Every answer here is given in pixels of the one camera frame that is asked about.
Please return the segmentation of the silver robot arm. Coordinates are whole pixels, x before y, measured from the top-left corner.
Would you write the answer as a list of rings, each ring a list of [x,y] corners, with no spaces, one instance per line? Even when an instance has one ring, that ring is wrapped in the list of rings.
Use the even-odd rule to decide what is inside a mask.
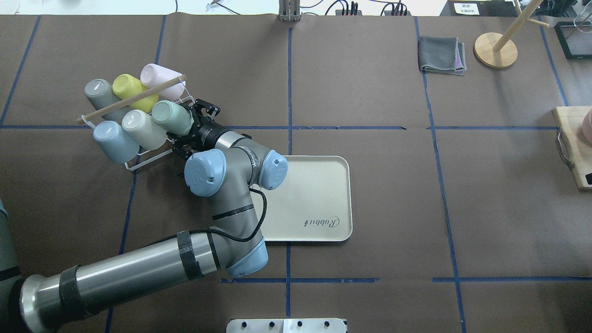
[[[225,269],[233,278],[268,262],[252,192],[263,195],[284,181],[288,161],[218,124],[219,108],[197,99],[180,105],[193,123],[186,135],[169,133],[173,151],[185,160],[183,179],[208,200],[214,225],[182,230],[135,251],[60,274],[32,275],[9,283],[1,297],[3,333],[54,333],[63,324],[180,283]]]

